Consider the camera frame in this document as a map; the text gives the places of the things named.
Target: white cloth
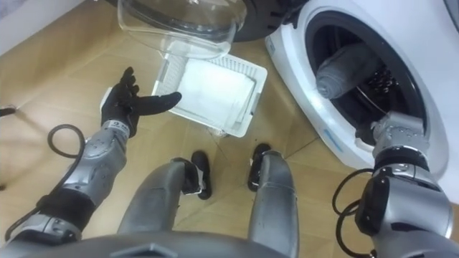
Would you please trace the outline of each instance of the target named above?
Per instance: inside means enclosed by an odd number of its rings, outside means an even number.
[[[255,82],[244,74],[204,60],[190,59],[178,91],[178,108],[225,129],[241,122]]]

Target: black cable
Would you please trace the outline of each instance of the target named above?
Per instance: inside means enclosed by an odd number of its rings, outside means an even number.
[[[52,139],[54,138],[55,134],[59,131],[59,130],[62,130],[62,129],[70,129],[72,131],[74,131],[77,136],[78,136],[78,141],[80,142],[80,147],[79,147],[79,150],[78,150],[78,153],[75,155],[75,154],[69,154],[69,153],[65,153],[61,150],[59,150],[58,148],[56,148],[56,146],[54,145],[54,143],[52,142]],[[80,129],[78,129],[76,126],[74,125],[68,125],[68,124],[64,124],[64,125],[58,125],[56,126],[55,128],[51,129],[51,131],[48,133],[48,137],[47,137],[47,142],[48,142],[48,146],[51,148],[51,150],[53,150],[55,153],[61,155],[61,156],[64,156],[66,158],[74,158],[75,161],[73,161],[73,164],[70,166],[69,170],[67,171],[67,173],[62,177],[62,179],[57,183],[57,185],[51,190],[51,192],[47,195],[47,196],[43,196],[42,199],[37,203],[37,206],[35,208],[33,208],[31,211],[29,211],[27,214],[25,214],[22,218],[18,219],[17,221],[15,221],[5,232],[5,240],[8,241],[10,238],[11,238],[11,233],[13,233],[13,231],[18,227],[20,226],[21,224],[23,224],[28,218],[30,218],[32,215],[34,214],[37,214],[40,209],[41,209],[41,203],[42,203],[42,200],[43,198],[47,198],[48,196],[51,196],[53,194],[56,194],[57,191],[59,191],[59,189],[62,187],[62,185],[64,184],[64,182],[70,177],[70,175],[72,175],[73,171],[77,168],[78,166],[78,163],[81,161],[81,158],[83,157],[83,152],[85,150],[85,136],[83,135],[83,133],[81,132]]]
[[[336,235],[336,241],[338,242],[339,247],[343,252],[345,252],[347,255],[350,257],[354,258],[370,258],[372,255],[370,254],[360,254],[351,251],[343,241],[343,237],[341,235],[341,230],[343,228],[343,222],[344,219],[347,216],[352,216],[357,212],[357,209],[360,204],[360,199],[353,201],[351,204],[349,204],[346,208],[344,208],[343,211],[339,211],[338,207],[336,206],[336,200],[338,199],[339,194],[341,193],[341,190],[343,187],[346,185],[346,183],[351,180],[353,177],[358,176],[359,174],[362,173],[373,173],[374,170],[371,168],[364,168],[364,169],[359,169],[357,171],[354,171],[350,173],[346,178],[343,179],[343,181],[338,185],[338,187],[335,190],[335,193],[333,194],[333,198],[331,199],[331,206],[333,207],[333,211],[335,211],[336,214],[338,214],[338,221],[336,222],[336,230],[335,230],[335,235]]]
[[[354,257],[354,258],[371,258],[372,255],[370,255],[370,254],[360,254],[360,253],[356,253],[356,252],[351,251],[344,244],[343,236],[341,235],[341,229],[343,228],[344,219],[347,216],[349,216],[347,214],[349,214],[352,211],[352,209],[355,209],[356,207],[358,207],[359,204],[360,204],[360,200],[356,200],[356,201],[352,202],[346,208],[344,208],[344,210],[339,215],[338,221],[336,222],[336,231],[335,231],[336,241],[338,242],[338,245],[343,250],[343,252],[345,252],[350,257]]]
[[[338,199],[338,195],[341,193],[341,190],[343,187],[346,185],[346,183],[351,180],[353,177],[358,176],[359,174],[362,173],[373,173],[372,168],[364,168],[364,169],[359,169],[357,171],[354,171],[350,173],[346,178],[343,179],[343,181],[338,185],[338,187],[335,190],[335,193],[333,194],[333,198],[331,199],[331,206],[333,207],[333,211],[335,211],[336,214],[341,215],[342,211],[338,210],[338,207],[336,207],[336,200]],[[349,211],[349,214],[347,216],[353,215],[357,212],[356,209],[353,211]]]

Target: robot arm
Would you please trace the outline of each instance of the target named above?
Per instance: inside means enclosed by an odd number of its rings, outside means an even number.
[[[389,113],[374,126],[374,172],[355,222],[370,236],[378,257],[458,255],[449,241],[453,210],[429,172],[422,121]]]
[[[126,164],[126,143],[136,134],[139,116],[165,112],[181,99],[177,92],[138,97],[135,81],[129,67],[105,99],[101,129],[86,143],[76,129],[84,148],[82,155],[52,192],[43,196],[37,207],[19,220],[20,224],[13,225],[12,229],[18,226],[17,234],[10,238],[8,230],[8,242],[0,249],[0,257],[23,257],[81,240],[90,217],[110,194],[115,177]]]
[[[115,177],[126,164],[128,136],[129,128],[122,122],[103,123],[87,141],[69,178],[55,193],[39,201],[39,211],[22,224],[2,254],[20,257],[30,253],[28,246],[37,249],[81,240],[90,217],[109,195]]]

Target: washing machine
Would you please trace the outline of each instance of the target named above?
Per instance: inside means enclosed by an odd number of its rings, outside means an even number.
[[[370,125],[390,110],[421,118],[431,172],[459,203],[458,17],[457,0],[310,0],[265,43],[292,96],[344,164],[373,166]],[[319,66],[360,42],[384,66],[345,95],[323,98]]]

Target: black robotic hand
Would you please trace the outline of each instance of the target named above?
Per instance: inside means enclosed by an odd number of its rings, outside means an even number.
[[[124,71],[120,82],[113,87],[102,106],[102,122],[118,120],[129,127],[129,138],[137,132],[138,119],[141,115],[155,115],[173,108],[181,99],[179,92],[164,96],[139,97],[134,69]]]

